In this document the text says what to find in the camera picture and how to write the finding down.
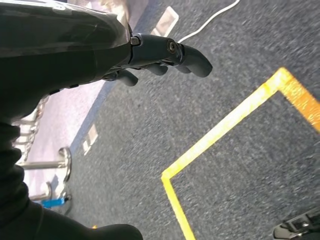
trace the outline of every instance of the gray carpet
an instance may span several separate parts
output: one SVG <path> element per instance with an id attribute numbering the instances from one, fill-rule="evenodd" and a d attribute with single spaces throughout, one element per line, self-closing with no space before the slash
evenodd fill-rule
<path id="1" fill-rule="evenodd" d="M 138 27 L 150 32 L 172 6 L 180 19 L 171 37 L 178 40 L 232 1 L 157 2 Z M 138 85 L 117 83 L 94 119 L 96 143 L 73 156 L 70 217 L 133 224 L 146 240 L 184 239 L 162 172 L 280 67 L 319 99 L 317 16 L 318 0 L 242 0 L 185 42 L 212 63 L 209 77 L 135 71 Z M 172 182 L 197 240 L 267 240 L 282 219 L 319 205 L 319 140 L 276 93 Z"/>

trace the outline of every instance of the yellow tape line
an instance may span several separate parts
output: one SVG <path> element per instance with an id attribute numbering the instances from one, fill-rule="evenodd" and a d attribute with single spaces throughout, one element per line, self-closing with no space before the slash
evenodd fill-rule
<path id="1" fill-rule="evenodd" d="M 282 84 L 278 90 L 294 105 L 306 120 L 320 132 L 320 103 L 292 77 L 287 84 Z"/>
<path id="2" fill-rule="evenodd" d="M 315 129 L 320 131 L 319 103 L 285 68 L 282 67 L 278 69 L 273 76 L 231 111 L 162 173 L 161 179 L 163 182 L 165 192 L 186 240 L 195 240 L 195 238 L 170 179 L 184 169 L 277 91 L 281 91 Z"/>
<path id="3" fill-rule="evenodd" d="M 174 192 L 174 189 L 171 183 L 170 179 L 162 176 L 161 180 L 162 180 L 165 192 L 169 198 L 169 201 L 171 204 L 173 211 L 177 216 L 177 219 L 181 227 L 181 230 L 183 233 L 184 237 L 186 240 L 195 240 L 192 230 L 191 229 L 186 215 L 183 213 L 183 208 L 181 207 L 180 203 Z"/>

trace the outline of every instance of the blue object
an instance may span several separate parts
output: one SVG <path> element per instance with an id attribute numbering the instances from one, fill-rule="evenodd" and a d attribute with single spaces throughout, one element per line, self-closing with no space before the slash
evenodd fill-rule
<path id="1" fill-rule="evenodd" d="M 65 199 L 63 197 L 58 199 L 51 199 L 51 200 L 42 200 L 41 201 L 42 207 L 46 209 L 50 209 L 53 207 L 60 207 L 65 204 Z"/>

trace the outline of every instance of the black prosthetic arm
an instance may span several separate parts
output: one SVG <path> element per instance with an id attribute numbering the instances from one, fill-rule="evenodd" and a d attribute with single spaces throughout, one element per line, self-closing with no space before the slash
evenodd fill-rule
<path id="1" fill-rule="evenodd" d="M 132 34 L 113 14 L 54 1 L 0 2 L 0 239 L 141 240 L 130 225 L 91 229 L 31 202 L 14 120 L 64 88 L 100 79 L 138 79 L 127 69 L 165 74 L 168 66 L 206 77 L 212 66 L 199 51 L 172 39 Z"/>

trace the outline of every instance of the screw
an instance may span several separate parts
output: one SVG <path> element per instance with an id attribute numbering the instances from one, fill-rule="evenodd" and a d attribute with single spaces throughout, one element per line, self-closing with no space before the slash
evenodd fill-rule
<path id="1" fill-rule="evenodd" d="M 137 46 L 137 45 L 140 45 L 140 40 L 136 36 L 133 36 L 130 39 L 130 43 L 132 46 Z"/>
<path id="2" fill-rule="evenodd" d="M 167 43 L 168 51 L 171 54 L 176 52 L 176 44 L 173 40 L 168 40 Z"/>

